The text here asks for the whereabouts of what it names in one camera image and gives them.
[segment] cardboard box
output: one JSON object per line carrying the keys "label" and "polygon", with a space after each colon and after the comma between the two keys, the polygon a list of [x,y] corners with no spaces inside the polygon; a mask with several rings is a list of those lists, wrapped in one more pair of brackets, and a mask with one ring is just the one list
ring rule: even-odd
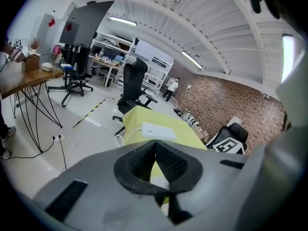
{"label": "cardboard box", "polygon": [[37,69],[39,69],[39,56],[34,54],[28,55],[26,60],[22,62],[22,71],[28,72]]}
{"label": "cardboard box", "polygon": [[198,126],[192,126],[191,128],[195,132],[195,134],[198,136],[199,139],[202,140],[204,138],[204,135],[199,131]]}

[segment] white cloth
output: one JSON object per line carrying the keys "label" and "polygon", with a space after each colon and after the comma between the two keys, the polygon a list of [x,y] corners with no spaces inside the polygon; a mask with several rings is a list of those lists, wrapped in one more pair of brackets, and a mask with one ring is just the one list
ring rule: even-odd
{"label": "white cloth", "polygon": [[178,84],[177,82],[173,81],[173,82],[170,84],[170,86],[168,87],[168,90],[174,91],[175,88],[178,88],[178,86],[179,86],[179,84]]}

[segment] brick wall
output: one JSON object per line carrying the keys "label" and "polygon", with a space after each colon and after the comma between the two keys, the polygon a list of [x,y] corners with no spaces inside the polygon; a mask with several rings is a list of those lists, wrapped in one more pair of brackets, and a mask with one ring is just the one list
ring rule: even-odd
{"label": "brick wall", "polygon": [[[278,100],[264,99],[259,91],[232,81],[195,75],[176,61],[169,76],[180,77],[174,95],[179,106],[188,108],[211,137],[233,116],[239,117],[249,132],[248,154],[257,144],[280,133],[284,109]],[[190,90],[186,89],[188,84],[192,85]]]}

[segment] office chair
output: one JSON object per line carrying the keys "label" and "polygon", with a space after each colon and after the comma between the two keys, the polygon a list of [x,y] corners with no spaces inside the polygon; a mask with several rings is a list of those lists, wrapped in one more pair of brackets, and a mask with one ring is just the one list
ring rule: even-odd
{"label": "office chair", "polygon": [[228,126],[222,126],[217,135],[207,144],[208,149],[217,152],[244,154],[247,149],[245,143],[248,138],[248,132],[237,123]]}
{"label": "office chair", "polygon": [[93,88],[87,86],[84,80],[86,78],[92,78],[92,75],[87,74],[87,63],[88,63],[88,55],[90,53],[90,49],[81,47],[80,52],[78,53],[77,58],[77,68],[76,71],[72,71],[72,80],[79,81],[78,83],[73,84],[72,89],[79,87],[81,90],[81,96],[84,95],[83,88],[90,88],[93,91]]}
{"label": "office chair", "polygon": [[[92,77],[91,75],[87,74],[87,62],[90,49],[81,47],[80,52],[78,53],[78,47],[75,46],[75,52],[72,53],[73,47],[74,46],[71,46],[69,50],[62,49],[61,52],[63,54],[65,61],[68,64],[74,66],[74,64],[77,63],[76,71],[73,70],[73,67],[65,67],[64,86],[48,87],[48,92],[50,90],[65,90],[67,92],[66,96],[63,98],[61,102],[63,108],[66,107],[64,103],[70,94],[80,94],[81,96],[83,96],[84,95],[83,88],[90,88],[90,90],[93,91],[92,87],[87,86],[86,83],[83,82],[85,78]],[[80,91],[73,90],[76,87],[79,87]]]}
{"label": "office chair", "polygon": [[[157,103],[157,100],[152,98],[152,96],[146,94],[145,96],[148,98],[148,101],[143,104],[138,99],[142,94],[141,86],[144,78],[144,73],[148,70],[148,66],[144,61],[137,58],[136,62],[131,64],[126,64],[124,67],[124,92],[120,100],[117,102],[117,106],[121,113],[126,114],[133,107],[139,105],[145,108],[148,108],[148,104],[153,101]],[[123,122],[122,118],[119,116],[113,116],[112,119],[118,119]],[[115,135],[119,134],[125,129],[125,127],[121,128]]]}

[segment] black panel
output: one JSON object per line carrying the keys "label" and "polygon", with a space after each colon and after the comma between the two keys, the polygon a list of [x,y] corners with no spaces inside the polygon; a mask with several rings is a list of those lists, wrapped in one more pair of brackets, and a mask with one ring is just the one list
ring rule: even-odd
{"label": "black panel", "polygon": [[59,221],[63,221],[81,196],[87,184],[73,181],[46,209],[46,212]]}
{"label": "black panel", "polygon": [[230,166],[230,167],[234,167],[234,168],[238,168],[238,169],[242,169],[245,165],[243,163],[234,162],[234,161],[230,161],[230,160],[221,160],[220,163],[224,164],[226,166]]}

